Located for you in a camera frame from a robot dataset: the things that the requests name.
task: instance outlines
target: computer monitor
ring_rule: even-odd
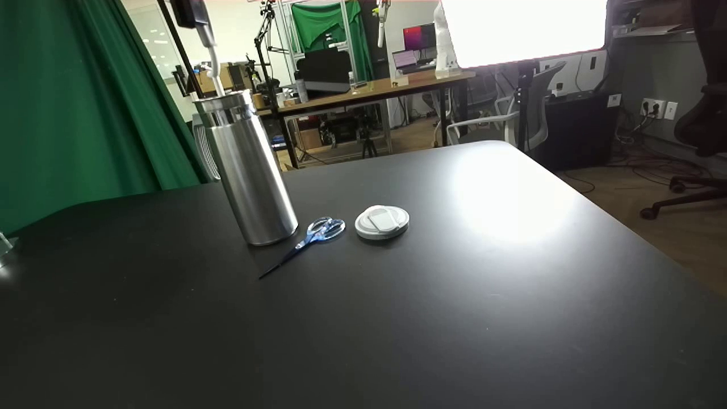
[[[404,27],[404,49],[436,47],[433,23]]]
[[[444,0],[464,67],[605,47],[609,0]]]

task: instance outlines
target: floor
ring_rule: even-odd
[[[386,146],[377,138],[379,153],[429,149],[439,134],[432,118],[416,119],[394,131]],[[312,148],[303,153],[303,167],[362,159],[360,142],[338,148]],[[623,225],[672,256],[707,289],[727,298],[727,199],[663,208],[657,220],[644,220],[641,208],[655,199],[675,195],[669,189],[672,174],[700,174],[689,161],[655,156],[649,151],[620,151],[613,163],[556,173],[564,181],[609,211]]]

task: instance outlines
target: office chair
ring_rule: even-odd
[[[545,142],[548,138],[548,119],[545,119],[545,105],[550,94],[550,81],[553,77],[565,66],[565,61],[555,63],[541,73],[535,74],[529,93],[527,93],[527,131],[524,131],[524,151],[535,151],[538,146]],[[482,116],[482,118],[471,118],[471,119],[458,119],[447,124],[447,136],[449,140],[464,140],[462,126],[471,126],[465,140],[485,140],[492,138],[492,131],[486,128],[472,128],[472,124],[496,124],[500,138],[505,138],[512,146],[515,142],[515,128],[517,128],[517,107],[512,94],[497,98],[496,102],[496,116]]]
[[[707,67],[701,99],[675,126],[675,136],[696,148],[698,156],[727,151],[727,0],[692,0],[692,23]],[[657,218],[663,206],[727,197],[727,178],[672,177],[671,190],[684,192],[689,185],[705,190],[659,199],[641,211],[641,218]]]

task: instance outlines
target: black table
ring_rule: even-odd
[[[291,173],[297,215],[402,203],[264,282],[222,189],[82,203],[0,282],[3,409],[727,407],[727,301],[505,142]]]

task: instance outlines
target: black chair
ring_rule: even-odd
[[[727,151],[727,0],[691,0],[696,36],[707,67],[701,99],[678,122],[675,136],[696,148],[700,156]],[[684,192],[659,199],[641,211],[641,218],[657,218],[663,206],[727,197],[727,178],[672,177],[671,190]]]

